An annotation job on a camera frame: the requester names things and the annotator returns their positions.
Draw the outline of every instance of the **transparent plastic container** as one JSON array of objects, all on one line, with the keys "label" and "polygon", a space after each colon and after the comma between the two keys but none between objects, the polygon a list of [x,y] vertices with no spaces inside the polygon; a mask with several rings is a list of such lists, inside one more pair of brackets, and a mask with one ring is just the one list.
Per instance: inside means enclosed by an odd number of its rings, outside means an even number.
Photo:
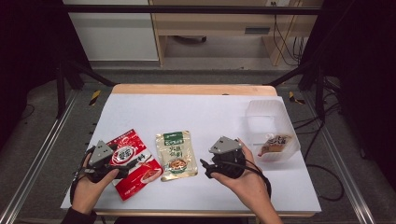
[{"label": "transparent plastic container", "polygon": [[[281,97],[269,100],[254,100],[248,105],[247,143],[258,161],[286,161],[300,150],[300,142],[291,124]],[[262,146],[276,135],[288,135],[289,142],[280,152],[266,152],[258,156]]]}]

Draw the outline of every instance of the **white table surface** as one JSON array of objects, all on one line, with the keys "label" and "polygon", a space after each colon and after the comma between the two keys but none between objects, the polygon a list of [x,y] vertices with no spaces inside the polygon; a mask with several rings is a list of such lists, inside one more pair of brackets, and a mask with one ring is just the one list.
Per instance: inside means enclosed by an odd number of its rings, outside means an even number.
[{"label": "white table surface", "polygon": [[[95,211],[115,216],[252,216],[229,189],[206,177],[199,159],[211,163],[213,154],[208,150],[222,135],[247,139],[245,112],[248,103],[276,97],[110,94],[89,147],[99,140],[107,142],[135,129],[158,159],[155,147],[157,133],[190,131],[198,175],[168,182],[158,178],[125,202],[110,184],[95,206]],[[271,182],[272,203],[280,215],[312,216],[321,211],[300,150],[284,162],[260,162],[258,157],[255,161]],[[67,209],[69,206],[67,193],[61,208]]]}]

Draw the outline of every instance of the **green label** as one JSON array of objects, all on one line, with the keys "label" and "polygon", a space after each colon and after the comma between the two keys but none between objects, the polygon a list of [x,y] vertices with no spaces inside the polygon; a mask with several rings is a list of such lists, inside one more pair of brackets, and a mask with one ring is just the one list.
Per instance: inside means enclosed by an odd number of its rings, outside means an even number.
[{"label": "green label", "polygon": [[164,143],[166,146],[180,145],[184,143],[183,133],[165,133],[163,135]]}]

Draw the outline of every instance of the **wooden table edge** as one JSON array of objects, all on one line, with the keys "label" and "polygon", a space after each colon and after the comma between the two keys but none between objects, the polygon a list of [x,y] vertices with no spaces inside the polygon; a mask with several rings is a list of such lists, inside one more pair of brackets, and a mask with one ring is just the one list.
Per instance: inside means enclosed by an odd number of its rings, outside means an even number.
[{"label": "wooden table edge", "polygon": [[118,84],[112,94],[196,94],[196,95],[267,95],[277,96],[272,86],[201,85],[201,84]]},{"label": "wooden table edge", "polygon": [[[114,217],[255,217],[251,212],[95,210],[98,216]],[[312,217],[315,212],[278,212],[280,217]]]}]

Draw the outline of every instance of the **black sleeve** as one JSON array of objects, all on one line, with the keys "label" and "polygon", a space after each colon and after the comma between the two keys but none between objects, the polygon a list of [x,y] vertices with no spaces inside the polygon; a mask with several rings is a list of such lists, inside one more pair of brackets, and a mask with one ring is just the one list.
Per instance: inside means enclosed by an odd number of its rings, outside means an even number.
[{"label": "black sleeve", "polygon": [[69,210],[67,210],[66,216],[64,216],[64,220],[61,222],[61,224],[93,224],[96,220],[96,213],[94,213],[93,211],[91,212],[91,214],[88,215],[84,215],[76,210],[74,210],[73,208],[69,208]]}]

